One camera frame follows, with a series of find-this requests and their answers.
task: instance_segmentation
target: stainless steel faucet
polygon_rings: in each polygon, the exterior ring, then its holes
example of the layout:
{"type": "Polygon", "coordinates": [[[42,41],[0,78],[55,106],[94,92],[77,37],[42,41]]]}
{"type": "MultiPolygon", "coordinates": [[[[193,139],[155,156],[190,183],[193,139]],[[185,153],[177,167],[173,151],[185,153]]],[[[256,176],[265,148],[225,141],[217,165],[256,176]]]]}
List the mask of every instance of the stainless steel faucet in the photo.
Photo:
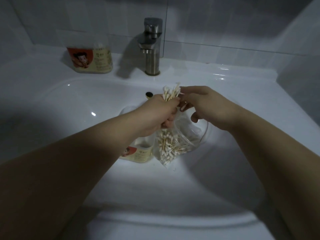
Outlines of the stainless steel faucet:
{"type": "Polygon", "coordinates": [[[150,76],[160,74],[160,43],[162,35],[162,19],[146,17],[144,19],[144,32],[138,37],[141,52],[146,55],[146,71],[150,76]]]}

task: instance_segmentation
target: sink countertop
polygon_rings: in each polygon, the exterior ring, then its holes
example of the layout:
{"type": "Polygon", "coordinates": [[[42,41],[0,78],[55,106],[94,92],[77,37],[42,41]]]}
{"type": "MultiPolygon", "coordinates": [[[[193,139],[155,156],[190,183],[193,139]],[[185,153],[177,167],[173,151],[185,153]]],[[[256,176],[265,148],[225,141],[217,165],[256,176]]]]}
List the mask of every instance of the sink countertop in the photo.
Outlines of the sink countertop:
{"type": "MultiPolygon", "coordinates": [[[[102,80],[116,84],[134,84],[141,87],[174,85],[181,82],[183,86],[207,85],[217,92],[233,99],[241,106],[256,113],[270,123],[282,129],[303,145],[320,155],[320,129],[318,125],[293,101],[293,99],[276,83],[277,74],[271,70],[232,67],[217,64],[160,59],[159,76],[147,76],[139,68],[135,68],[131,60],[122,60],[121,55],[112,54],[114,69],[108,74],[84,74],[73,71],[64,59],[64,48],[35,46],[34,53],[18,60],[4,64],[1,70],[0,98],[2,100],[1,121],[6,122],[17,112],[28,112],[34,105],[51,91],[79,80],[102,80]]],[[[85,212],[81,217],[92,213],[85,212]]],[[[144,225],[133,218],[136,214],[100,212],[91,217],[90,222],[73,221],[70,231],[62,239],[75,236],[75,229],[84,227],[86,239],[128,239],[137,232],[142,233],[139,239],[274,239],[266,226],[260,221],[235,227],[210,227],[198,224],[200,228],[169,227],[154,220],[154,225],[144,225]]],[[[202,222],[203,218],[185,219],[177,217],[173,222],[202,222]]],[[[143,221],[150,221],[146,216],[143,221]]]]}

